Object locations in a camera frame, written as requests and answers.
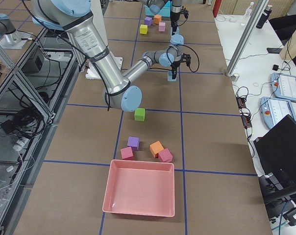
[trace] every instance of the green cube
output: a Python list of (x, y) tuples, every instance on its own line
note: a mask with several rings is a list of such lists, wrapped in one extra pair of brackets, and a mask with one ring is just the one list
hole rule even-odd
[(135, 121), (145, 121), (145, 109), (144, 108), (138, 108), (135, 110)]

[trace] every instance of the block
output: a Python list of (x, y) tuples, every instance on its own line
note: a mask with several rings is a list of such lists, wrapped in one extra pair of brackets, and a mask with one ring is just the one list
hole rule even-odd
[(161, 152), (164, 148), (162, 146), (162, 144), (160, 143), (160, 141), (157, 141), (155, 143), (152, 143), (149, 146), (150, 152), (152, 153), (152, 155), (154, 156), (154, 158), (158, 158), (158, 153)]
[(144, 24), (146, 24), (147, 26), (151, 26), (152, 25), (152, 18), (151, 17), (146, 17), (144, 19)]
[(155, 16), (153, 17), (153, 22), (154, 22), (155, 24), (159, 24), (161, 21), (162, 21), (162, 16), (160, 16), (160, 15), (155, 15)]
[(140, 34), (147, 34), (148, 33), (148, 25), (141, 24), (139, 28)]
[(169, 151), (169, 149), (163, 149), (158, 153), (159, 161), (162, 163), (170, 163), (173, 160), (173, 155)]
[(139, 150), (139, 138), (138, 137), (128, 137), (127, 146), (131, 147), (133, 151)]
[(160, 22), (159, 23), (159, 32), (164, 32), (164, 31), (166, 31), (166, 23)]
[(131, 147), (122, 148), (121, 155), (123, 160), (134, 160), (134, 155)]
[(134, 114), (135, 121), (145, 121), (145, 114), (146, 114), (146, 111), (144, 108), (136, 109)]

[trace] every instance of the pink tray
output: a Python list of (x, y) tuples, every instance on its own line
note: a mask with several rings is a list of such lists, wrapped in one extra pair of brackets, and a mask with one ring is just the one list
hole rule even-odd
[(174, 165), (112, 160), (102, 210), (173, 217)]

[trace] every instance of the black monitor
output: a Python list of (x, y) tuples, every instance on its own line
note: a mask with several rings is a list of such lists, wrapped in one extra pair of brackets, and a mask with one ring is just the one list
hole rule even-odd
[[(296, 184), (296, 121), (290, 115), (254, 145), (266, 174), (272, 172), (283, 188)], [(290, 197), (296, 203), (296, 194)]]

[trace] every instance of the white table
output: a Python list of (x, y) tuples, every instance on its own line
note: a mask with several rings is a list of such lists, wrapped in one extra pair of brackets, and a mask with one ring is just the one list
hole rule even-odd
[[(239, 23), (241, 17), (242, 16), (235, 15), (218, 15), (216, 18), (216, 26), (218, 28), (218, 33), (221, 45), (223, 46), (223, 52), (227, 64), (232, 58), (234, 50), (245, 28), (245, 26), (242, 26)], [(273, 65), (279, 65), (280, 68), (286, 65), (286, 63), (283, 63), (283, 60), (281, 59), (279, 54), (267, 54), (267, 47), (283, 47), (281, 41), (277, 37), (269, 22), (266, 22), (262, 29), (255, 28), (255, 30), (253, 31), (241, 58), (245, 58), (250, 55), (257, 56), (252, 56), (247, 59), (239, 60), (234, 72), (238, 73), (240, 75), (240, 78), (237, 82), (233, 82), (233, 85), (236, 85), (238, 87), (247, 87), (250, 94), (260, 94), (262, 84), (265, 82), (269, 82), (271, 74), (275, 72), (272, 70)], [(289, 64), (291, 66), (291, 74), (296, 75), (296, 66), (292, 61)], [(237, 88), (235, 86), (233, 87), (234, 92), (236, 92)], [(239, 95), (245, 93), (246, 91), (242, 89)], [(271, 94), (272, 90), (270, 84), (265, 84), (259, 96), (249, 95), (247, 97), (246, 106), (249, 108), (252, 114), (255, 114), (260, 107), (261, 97), (269, 97)], [(296, 114), (296, 103), (292, 104)], [(262, 137), (269, 131), (263, 121), (263, 117), (261, 116), (260, 111), (257, 112), (256, 115), (254, 115), (252, 120), (252, 127), (253, 134), (251, 140), (255, 140), (257, 137)], [(254, 164), (257, 174), (261, 175), (263, 171), (257, 157), (254, 158)], [(271, 226), (274, 228), (277, 225), (278, 223), (275, 223)], [(278, 230), (274, 230), (273, 234), (278, 234)], [(296, 235), (296, 226), (282, 226), (281, 234)]]

